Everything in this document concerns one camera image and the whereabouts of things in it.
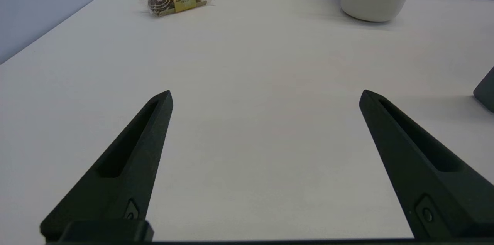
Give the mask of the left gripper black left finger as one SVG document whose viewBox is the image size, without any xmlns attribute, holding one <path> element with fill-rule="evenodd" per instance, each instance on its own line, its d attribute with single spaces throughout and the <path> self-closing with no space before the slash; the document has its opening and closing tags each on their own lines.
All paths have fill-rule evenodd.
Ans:
<svg viewBox="0 0 494 245">
<path fill-rule="evenodd" d="M 41 222 L 48 243 L 149 242 L 146 220 L 168 124 L 170 91 L 151 98 Z"/>
</svg>

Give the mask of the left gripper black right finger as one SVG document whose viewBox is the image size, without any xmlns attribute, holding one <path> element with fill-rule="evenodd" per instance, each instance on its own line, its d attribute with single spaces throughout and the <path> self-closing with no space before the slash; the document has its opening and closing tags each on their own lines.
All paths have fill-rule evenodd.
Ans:
<svg viewBox="0 0 494 245">
<path fill-rule="evenodd" d="M 416 239 L 492 239 L 494 187 L 384 96 L 360 111 Z"/>
</svg>

